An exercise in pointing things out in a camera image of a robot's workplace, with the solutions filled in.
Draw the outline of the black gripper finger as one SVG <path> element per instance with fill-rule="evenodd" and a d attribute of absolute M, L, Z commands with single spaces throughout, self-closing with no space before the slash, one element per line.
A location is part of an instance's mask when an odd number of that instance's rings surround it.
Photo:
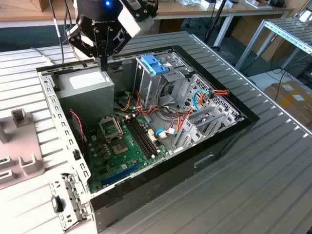
<path fill-rule="evenodd" d="M 101 47 L 101 41 L 97 39 L 98 29 L 92 25 L 79 25 L 76 24 L 67 33 L 68 42 L 79 49 L 84 55 L 88 57 L 94 57 L 97 61 L 99 69 L 104 71 L 104 49 Z M 89 45 L 82 40 L 84 34 L 88 39 L 91 40 L 93 45 Z"/>
<path fill-rule="evenodd" d="M 108 29 L 107 38 L 104 46 L 104 55 L 102 57 L 102 70 L 108 69 L 108 57 L 113 54 L 118 54 L 122 48 L 129 42 L 131 36 L 124 28 L 113 30 Z"/>

